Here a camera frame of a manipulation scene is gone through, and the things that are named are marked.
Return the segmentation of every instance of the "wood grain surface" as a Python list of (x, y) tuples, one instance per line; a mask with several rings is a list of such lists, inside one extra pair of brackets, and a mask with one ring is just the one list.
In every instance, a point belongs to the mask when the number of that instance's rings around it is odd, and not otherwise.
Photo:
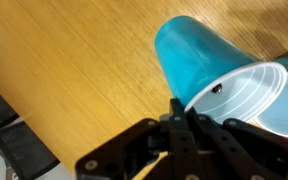
[(288, 51), (288, 0), (0, 0), (0, 93), (73, 172), (87, 152), (168, 112), (154, 38), (178, 15), (264, 61)]

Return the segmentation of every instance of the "wooden table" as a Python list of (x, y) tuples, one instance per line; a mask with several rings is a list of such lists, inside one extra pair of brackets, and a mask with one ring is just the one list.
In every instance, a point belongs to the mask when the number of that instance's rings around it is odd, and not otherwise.
[(0, 93), (73, 172), (171, 94), (157, 30), (192, 16), (262, 60), (288, 51), (288, 0), (0, 0)]

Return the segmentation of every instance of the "bolt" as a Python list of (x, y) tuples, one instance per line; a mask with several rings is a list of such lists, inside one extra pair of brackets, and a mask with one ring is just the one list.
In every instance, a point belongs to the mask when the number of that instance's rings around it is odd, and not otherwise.
[(213, 93), (219, 93), (219, 92), (222, 91), (222, 89), (223, 89), (222, 84), (218, 84), (218, 85), (216, 85), (216, 86), (212, 89), (212, 92), (213, 92)]
[(97, 161), (91, 160), (91, 161), (88, 161), (88, 162), (85, 164), (85, 169), (88, 170), (88, 171), (91, 171), (91, 170), (96, 169), (97, 166), (98, 166)]
[(251, 180), (265, 180), (262, 176), (254, 174), (251, 176)]
[(189, 174), (185, 177), (185, 180), (200, 180), (195, 174)]
[(231, 125), (231, 126), (236, 126), (237, 125), (237, 123), (235, 121), (230, 121), (230, 122), (228, 122), (228, 124)]
[(150, 121), (150, 122), (148, 122), (148, 125), (149, 126), (153, 126), (153, 125), (155, 125), (155, 122), (154, 121)]
[(201, 120), (201, 121), (205, 121), (206, 117), (205, 116), (199, 116), (198, 119)]
[(175, 117), (174, 117), (174, 120), (175, 120), (175, 121), (180, 121), (180, 120), (181, 120), (181, 118), (180, 118), (180, 117), (178, 117), (178, 116), (175, 116)]
[(13, 173), (12, 180), (18, 180), (18, 176), (16, 175), (16, 173)]

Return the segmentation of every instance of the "screw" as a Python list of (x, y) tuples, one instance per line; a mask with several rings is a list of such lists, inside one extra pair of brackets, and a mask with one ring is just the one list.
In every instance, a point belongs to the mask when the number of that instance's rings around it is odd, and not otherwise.
[(198, 119), (199, 119), (199, 120), (202, 120), (202, 121), (205, 121), (205, 120), (206, 120), (206, 117), (205, 117), (205, 116), (199, 116)]
[(185, 180), (200, 180), (195, 174), (189, 174), (185, 177)]
[(236, 126), (237, 125), (237, 123), (235, 121), (230, 121), (230, 122), (228, 122), (228, 124), (231, 125), (231, 126)]
[(218, 85), (216, 85), (216, 86), (212, 89), (212, 92), (213, 92), (213, 93), (219, 93), (219, 92), (222, 91), (222, 89), (223, 89), (222, 84), (218, 84)]
[(181, 118), (180, 118), (180, 117), (178, 117), (178, 116), (175, 116), (175, 117), (174, 117), (174, 120), (175, 120), (175, 121), (180, 121), (180, 120), (181, 120)]
[(280, 162), (285, 162), (282, 158), (279, 158), (279, 157), (277, 158), (277, 160)]
[(88, 171), (91, 171), (91, 170), (96, 169), (97, 166), (98, 166), (97, 161), (91, 160), (91, 161), (88, 161), (88, 162), (85, 164), (85, 169), (88, 170)]
[(13, 173), (13, 175), (12, 175), (12, 180), (18, 180), (18, 176), (17, 176), (16, 173)]
[(155, 124), (154, 121), (150, 121), (150, 122), (148, 122), (148, 125), (149, 125), (149, 126), (153, 126), (154, 124)]
[(251, 176), (251, 180), (265, 180), (262, 176), (254, 174)]

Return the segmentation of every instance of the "cup rim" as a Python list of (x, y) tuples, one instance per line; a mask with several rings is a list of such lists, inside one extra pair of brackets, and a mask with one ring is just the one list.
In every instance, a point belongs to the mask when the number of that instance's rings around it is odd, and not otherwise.
[(262, 106), (261, 110), (258, 110), (257, 113), (255, 113), (251, 118), (244, 120), (245, 122), (250, 121), (252, 118), (257, 117), (259, 114), (261, 114), (265, 109), (267, 109), (273, 102), (274, 100), (276, 100), (276, 98), (278, 97), (278, 95), (282, 92), (286, 81), (287, 81), (287, 72), (285, 67), (277, 62), (255, 62), (246, 66), (242, 66), (240, 68), (237, 68), (233, 71), (230, 71), (224, 75), (222, 75), (221, 77), (217, 78), (216, 80), (214, 80), (212, 83), (210, 83), (209, 85), (207, 85), (202, 91), (200, 91), (199, 93), (197, 93), (192, 100), (187, 104), (187, 106), (184, 109), (184, 112), (187, 113), (191, 108), (193, 108), (194, 104), (201, 98), (203, 97), (206, 93), (208, 93), (209, 91), (211, 91), (216, 85), (232, 78), (233, 76), (236, 76), (238, 74), (241, 74), (243, 72), (249, 71), (251, 69), (254, 68), (258, 68), (258, 67), (274, 67), (276, 68), (278, 71), (280, 71), (282, 73), (281, 76), (281, 81), (279, 84), (279, 87), (277, 88), (276, 93), (272, 96), (272, 98), (270, 98), (269, 100), (267, 100), (265, 102), (265, 105)]
[(271, 133), (274, 133), (274, 134), (277, 134), (277, 135), (280, 135), (280, 136), (283, 136), (283, 137), (288, 137), (288, 134), (287, 133), (281, 133), (281, 132), (277, 132), (271, 128), (269, 128), (268, 126), (264, 125), (261, 121), (263, 121), (263, 119), (260, 119), (259, 117), (256, 117), (254, 118), (254, 120), (262, 127), (264, 128), (265, 130), (271, 132)]

